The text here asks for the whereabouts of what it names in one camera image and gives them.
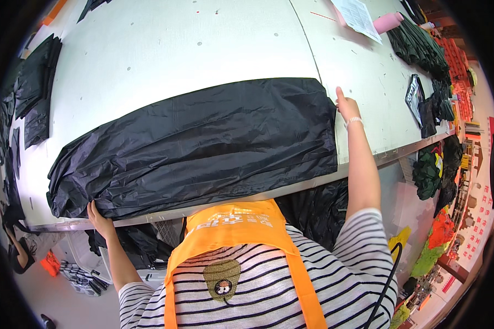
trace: pointing finger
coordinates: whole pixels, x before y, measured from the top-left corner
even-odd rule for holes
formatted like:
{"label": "pointing finger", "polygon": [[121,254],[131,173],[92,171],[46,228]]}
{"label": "pointing finger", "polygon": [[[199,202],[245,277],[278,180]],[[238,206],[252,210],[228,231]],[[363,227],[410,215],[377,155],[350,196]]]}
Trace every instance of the pointing finger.
{"label": "pointing finger", "polygon": [[344,102],[346,100],[346,98],[344,97],[344,93],[343,93],[343,89],[341,87],[337,87],[335,89],[336,91],[336,96],[337,96],[337,102]]}

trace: pink water bottle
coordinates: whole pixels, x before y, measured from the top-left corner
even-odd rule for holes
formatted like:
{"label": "pink water bottle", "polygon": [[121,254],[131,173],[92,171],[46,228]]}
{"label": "pink water bottle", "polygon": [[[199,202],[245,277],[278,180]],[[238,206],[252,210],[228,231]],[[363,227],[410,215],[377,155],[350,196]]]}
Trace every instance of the pink water bottle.
{"label": "pink water bottle", "polygon": [[404,17],[401,15],[400,12],[388,13],[377,18],[374,21],[374,27],[375,30],[377,30],[378,34],[382,34],[401,25],[401,22],[403,20]]}

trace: black cable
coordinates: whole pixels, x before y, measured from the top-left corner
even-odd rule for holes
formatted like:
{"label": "black cable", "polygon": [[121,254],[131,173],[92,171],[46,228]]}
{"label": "black cable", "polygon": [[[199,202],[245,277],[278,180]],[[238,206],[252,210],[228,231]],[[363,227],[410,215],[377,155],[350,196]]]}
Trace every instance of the black cable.
{"label": "black cable", "polygon": [[377,313],[377,310],[379,309],[379,306],[384,299],[384,296],[386,296],[386,292],[388,291],[388,287],[390,286],[391,280],[394,278],[395,274],[395,269],[397,269],[397,265],[399,264],[399,260],[401,259],[401,253],[402,253],[402,243],[397,242],[395,247],[391,250],[390,253],[394,253],[395,249],[399,247],[399,254],[397,255],[397,258],[395,259],[395,263],[393,268],[391,269],[390,275],[388,276],[388,280],[386,280],[386,283],[384,284],[384,288],[382,289],[382,293],[380,293],[379,299],[377,299],[377,303],[375,304],[374,310],[371,311],[370,317],[366,324],[364,325],[364,329],[369,329],[371,322],[374,320],[375,313]]}
{"label": "black cable", "polygon": [[186,230],[186,217],[183,217],[183,226],[181,227],[181,233],[179,234],[179,244],[185,240],[185,230]]}

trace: bracelet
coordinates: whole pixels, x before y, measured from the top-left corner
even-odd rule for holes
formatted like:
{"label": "bracelet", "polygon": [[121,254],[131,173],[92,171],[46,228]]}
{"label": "bracelet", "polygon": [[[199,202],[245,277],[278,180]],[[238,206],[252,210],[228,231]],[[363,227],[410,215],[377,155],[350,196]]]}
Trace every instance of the bracelet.
{"label": "bracelet", "polygon": [[353,118],[349,119],[348,121],[346,121],[344,123],[344,128],[346,128],[346,130],[348,130],[348,125],[352,122],[355,122],[355,121],[360,121],[362,123],[362,126],[364,127],[364,122],[362,122],[362,119],[359,118],[358,116],[354,116]]}

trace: black and white striped shirt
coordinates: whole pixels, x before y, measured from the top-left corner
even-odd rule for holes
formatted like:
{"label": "black and white striped shirt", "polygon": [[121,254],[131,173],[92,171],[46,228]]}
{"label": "black and white striped shirt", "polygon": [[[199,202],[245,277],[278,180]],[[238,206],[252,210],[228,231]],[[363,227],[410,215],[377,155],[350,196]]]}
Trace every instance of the black and white striped shirt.
{"label": "black and white striped shirt", "polygon": [[[351,216],[331,252],[286,225],[316,290],[328,327],[362,328],[393,267],[381,213],[363,209]],[[204,280],[206,266],[237,260],[236,291],[228,300],[211,297]],[[285,253],[266,245],[223,247],[182,263],[173,274],[179,327],[304,328]],[[388,328],[397,299],[397,280],[390,287],[370,328]],[[164,326],[165,289],[129,283],[119,291],[121,328]]]}

